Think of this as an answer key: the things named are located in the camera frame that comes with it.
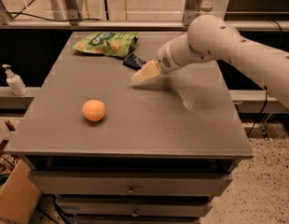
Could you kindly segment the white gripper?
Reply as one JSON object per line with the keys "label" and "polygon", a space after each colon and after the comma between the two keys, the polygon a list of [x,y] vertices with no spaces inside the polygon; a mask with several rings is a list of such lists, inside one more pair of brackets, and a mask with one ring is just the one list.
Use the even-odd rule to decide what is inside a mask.
{"label": "white gripper", "polygon": [[165,72],[172,72],[184,66],[182,46],[176,45],[174,42],[167,42],[158,50],[158,62],[152,60],[147,62],[131,77],[131,82],[133,84],[143,83],[159,76],[162,69]]}

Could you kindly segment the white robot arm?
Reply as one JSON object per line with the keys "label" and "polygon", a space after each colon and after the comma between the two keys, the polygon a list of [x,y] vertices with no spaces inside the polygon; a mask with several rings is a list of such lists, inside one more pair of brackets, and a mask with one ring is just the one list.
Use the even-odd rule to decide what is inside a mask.
{"label": "white robot arm", "polygon": [[162,45],[156,60],[143,65],[131,82],[212,60],[231,64],[289,109],[289,52],[245,38],[213,15],[197,17],[186,33]]}

